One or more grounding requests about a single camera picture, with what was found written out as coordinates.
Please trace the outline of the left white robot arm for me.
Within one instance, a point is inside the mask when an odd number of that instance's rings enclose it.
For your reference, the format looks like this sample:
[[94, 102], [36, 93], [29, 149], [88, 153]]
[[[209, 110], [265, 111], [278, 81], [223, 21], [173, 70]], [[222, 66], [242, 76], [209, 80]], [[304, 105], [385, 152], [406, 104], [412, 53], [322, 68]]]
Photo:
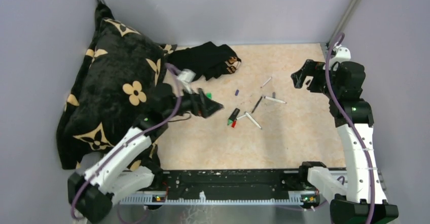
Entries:
[[171, 118], [187, 112], [208, 118], [224, 107], [201, 88], [194, 92], [177, 86], [177, 90], [179, 96], [170, 84], [157, 85], [147, 99], [146, 111], [120, 142], [92, 167], [68, 178], [68, 200], [76, 223], [99, 223], [125, 197], [147, 187], [159, 189], [163, 177], [157, 167], [138, 166], [135, 171], [126, 168], [167, 130]]

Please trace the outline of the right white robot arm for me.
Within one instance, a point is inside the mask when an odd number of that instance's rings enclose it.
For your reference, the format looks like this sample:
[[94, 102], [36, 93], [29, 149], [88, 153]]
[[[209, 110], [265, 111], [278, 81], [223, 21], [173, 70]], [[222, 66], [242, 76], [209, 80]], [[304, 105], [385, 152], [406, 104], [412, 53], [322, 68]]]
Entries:
[[317, 188], [330, 204], [333, 223], [389, 223], [399, 217], [399, 209], [388, 202], [378, 174], [372, 109], [361, 98], [365, 69], [351, 61], [350, 50], [342, 45], [336, 45], [328, 57], [328, 62], [306, 60], [291, 78], [295, 88], [306, 86], [328, 97], [343, 145], [347, 183], [335, 179], [322, 163], [304, 162], [298, 185]]

